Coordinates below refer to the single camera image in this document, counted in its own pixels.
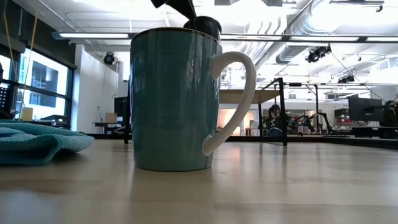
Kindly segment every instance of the ceiling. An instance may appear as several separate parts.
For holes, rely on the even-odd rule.
[[[36,0],[13,0],[34,13]],[[398,1],[385,0],[379,6],[336,6],[329,0],[284,0],[282,7],[269,7],[262,0],[238,0],[229,6],[217,5],[222,0],[193,0],[199,16],[217,19],[223,34],[335,34],[397,35]],[[150,0],[40,0],[39,19],[60,32],[142,32],[155,27],[182,27],[187,19],[171,7],[156,9]],[[92,40],[82,42],[95,52],[129,51],[128,40]],[[371,74],[379,64],[398,57],[394,44],[332,44],[333,55],[317,63],[305,57],[315,46],[301,46],[288,63],[275,60],[286,45],[271,42],[222,42],[224,52],[241,51],[257,65],[257,87],[283,77],[287,82],[330,82],[353,72],[361,82],[378,82]],[[224,71],[225,88],[242,88],[244,71],[232,65]]]

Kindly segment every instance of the mug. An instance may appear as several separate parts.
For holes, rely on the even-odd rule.
[[[139,169],[189,171],[211,167],[212,152],[249,110],[256,87],[251,59],[222,54],[214,37],[197,30],[156,28],[131,40],[131,113],[134,163]],[[216,133],[220,75],[233,62],[246,68],[235,114]]]

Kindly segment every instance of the teal towel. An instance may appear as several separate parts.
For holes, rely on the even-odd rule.
[[[78,152],[93,141],[69,130],[0,120],[0,164],[43,165],[61,149]]]

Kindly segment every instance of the ductwork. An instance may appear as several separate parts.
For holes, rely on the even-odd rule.
[[[314,0],[301,13],[296,21],[288,27],[288,35],[327,35],[339,28],[345,16],[335,14],[335,6],[329,4],[330,0]],[[294,57],[301,54],[309,46],[292,46],[283,42],[273,43],[264,57],[256,64],[257,69],[264,63],[287,64]]]

